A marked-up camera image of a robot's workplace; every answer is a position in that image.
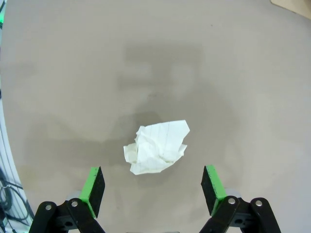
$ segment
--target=beige tabletop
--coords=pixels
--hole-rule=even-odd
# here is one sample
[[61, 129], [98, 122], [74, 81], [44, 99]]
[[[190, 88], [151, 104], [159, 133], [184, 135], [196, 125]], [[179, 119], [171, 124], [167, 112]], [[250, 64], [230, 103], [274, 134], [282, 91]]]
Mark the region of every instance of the beige tabletop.
[[[311, 21], [268, 0], [10, 0], [2, 97], [29, 202], [61, 204], [101, 166], [107, 233], [195, 233], [214, 164], [246, 201], [267, 198], [283, 232], [306, 232], [310, 64]], [[138, 127], [178, 119], [185, 156], [132, 174]]]

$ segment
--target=silver bolt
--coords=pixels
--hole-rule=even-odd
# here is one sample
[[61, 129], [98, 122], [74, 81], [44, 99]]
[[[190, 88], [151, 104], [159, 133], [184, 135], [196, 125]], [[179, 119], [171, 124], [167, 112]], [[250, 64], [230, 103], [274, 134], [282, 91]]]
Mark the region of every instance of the silver bolt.
[[234, 198], [229, 198], [228, 202], [229, 202], [229, 204], [231, 204], [231, 205], [235, 204]]
[[52, 208], [51, 205], [47, 205], [47, 206], [45, 207], [46, 210], [50, 210], [51, 208]]
[[71, 205], [72, 205], [73, 207], [76, 207], [76, 206], [78, 205], [78, 202], [73, 201], [73, 202], [71, 203]]
[[255, 202], [255, 204], [256, 204], [256, 206], [262, 206], [262, 202], [261, 202], [260, 200], [257, 200], [257, 201]]

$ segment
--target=crumpled paper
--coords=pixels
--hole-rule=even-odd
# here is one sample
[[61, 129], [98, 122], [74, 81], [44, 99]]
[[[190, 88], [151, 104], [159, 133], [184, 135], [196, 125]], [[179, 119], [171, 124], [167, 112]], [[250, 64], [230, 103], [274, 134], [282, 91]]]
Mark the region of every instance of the crumpled paper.
[[190, 129], [185, 120], [140, 126], [135, 143], [124, 146], [125, 160], [135, 175], [159, 173], [172, 166], [187, 145], [182, 144]]

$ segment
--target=green gripper pad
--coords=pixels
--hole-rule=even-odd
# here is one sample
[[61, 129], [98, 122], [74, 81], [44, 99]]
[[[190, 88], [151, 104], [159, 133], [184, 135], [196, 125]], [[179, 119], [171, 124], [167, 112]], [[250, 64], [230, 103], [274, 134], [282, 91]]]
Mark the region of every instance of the green gripper pad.
[[213, 165], [204, 166], [201, 186], [209, 214], [213, 216], [220, 202], [227, 196]]
[[105, 181], [101, 167], [92, 167], [79, 198], [88, 204], [94, 218], [98, 216], [104, 190]]

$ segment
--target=wooden board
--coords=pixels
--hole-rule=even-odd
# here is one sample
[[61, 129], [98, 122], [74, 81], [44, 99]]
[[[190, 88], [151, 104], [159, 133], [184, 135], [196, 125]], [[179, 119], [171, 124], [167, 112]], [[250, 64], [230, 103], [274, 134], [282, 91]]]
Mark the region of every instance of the wooden board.
[[271, 0], [271, 3], [311, 19], [311, 0]]

